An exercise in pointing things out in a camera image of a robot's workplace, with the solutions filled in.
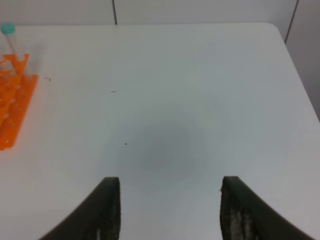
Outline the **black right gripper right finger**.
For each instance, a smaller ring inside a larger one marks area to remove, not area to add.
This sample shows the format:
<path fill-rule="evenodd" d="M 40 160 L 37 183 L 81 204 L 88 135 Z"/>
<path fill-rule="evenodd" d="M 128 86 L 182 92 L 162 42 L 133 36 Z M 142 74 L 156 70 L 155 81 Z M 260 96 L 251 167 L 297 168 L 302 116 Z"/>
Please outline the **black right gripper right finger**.
<path fill-rule="evenodd" d="M 219 221 L 224 240 L 311 240 L 239 177 L 225 176 L 221 186 Z"/>

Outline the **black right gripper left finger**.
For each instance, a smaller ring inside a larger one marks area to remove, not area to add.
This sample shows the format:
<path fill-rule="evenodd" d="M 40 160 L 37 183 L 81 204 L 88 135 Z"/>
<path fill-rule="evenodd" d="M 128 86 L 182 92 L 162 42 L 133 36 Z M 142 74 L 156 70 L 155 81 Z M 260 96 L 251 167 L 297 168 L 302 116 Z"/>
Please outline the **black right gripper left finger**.
<path fill-rule="evenodd" d="M 105 177 L 90 195 L 43 240 L 118 240 L 121 191 L 118 177 Z"/>

